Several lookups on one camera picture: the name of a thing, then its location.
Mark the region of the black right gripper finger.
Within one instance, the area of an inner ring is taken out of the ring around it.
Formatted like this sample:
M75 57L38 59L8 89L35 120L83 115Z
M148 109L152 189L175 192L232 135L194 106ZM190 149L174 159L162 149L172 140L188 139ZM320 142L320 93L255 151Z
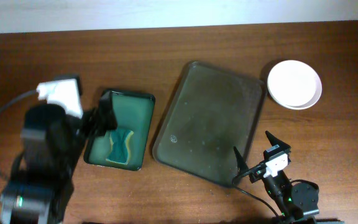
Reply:
M281 140L279 140L278 138L276 138L272 133L270 133L269 131L266 131L265 135L266 135L268 141L270 142L272 149L278 149L278 148L283 147L283 142Z
M234 150L236 162L237 162L237 173L238 174L246 173L249 170L249 168L248 168L242 154L238 151L236 146L233 147L233 150Z

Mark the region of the green and yellow sponge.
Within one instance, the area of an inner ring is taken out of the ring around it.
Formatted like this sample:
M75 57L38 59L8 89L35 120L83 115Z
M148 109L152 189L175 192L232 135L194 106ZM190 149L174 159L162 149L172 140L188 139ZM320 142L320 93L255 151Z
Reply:
M126 165L131 158L129 147L130 140L134 132L129 129L117 128L109 134L110 152L106 161Z

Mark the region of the white plate with blue stain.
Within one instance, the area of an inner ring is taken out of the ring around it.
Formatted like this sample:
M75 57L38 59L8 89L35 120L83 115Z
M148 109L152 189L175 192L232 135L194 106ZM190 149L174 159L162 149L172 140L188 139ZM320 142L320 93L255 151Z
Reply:
M267 87L273 100L291 110L314 106L323 91L317 72L298 60L284 60L274 65L268 73Z

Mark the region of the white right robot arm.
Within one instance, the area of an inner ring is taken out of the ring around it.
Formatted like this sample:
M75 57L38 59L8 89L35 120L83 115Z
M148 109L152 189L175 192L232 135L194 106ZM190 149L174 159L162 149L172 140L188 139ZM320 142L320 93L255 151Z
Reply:
M268 196L280 210L280 213L274 213L277 223L316 223L314 216L319 213L318 185L303 179L290 180L283 170L290 163L291 146L268 131L265 135L272 147L264 151L264 159L252 168L247 166L237 147L233 147L237 174L232 179L232 186L272 209L265 200L237 186L244 177L248 177L251 183L261 180Z

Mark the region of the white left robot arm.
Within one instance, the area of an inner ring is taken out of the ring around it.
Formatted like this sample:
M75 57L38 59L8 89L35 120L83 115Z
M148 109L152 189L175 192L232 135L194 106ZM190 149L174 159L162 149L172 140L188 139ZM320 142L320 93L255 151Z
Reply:
M117 127L108 91L83 111L78 76L39 83L34 93L40 104L25 113L24 149L0 193L0 223L62 223L86 141Z

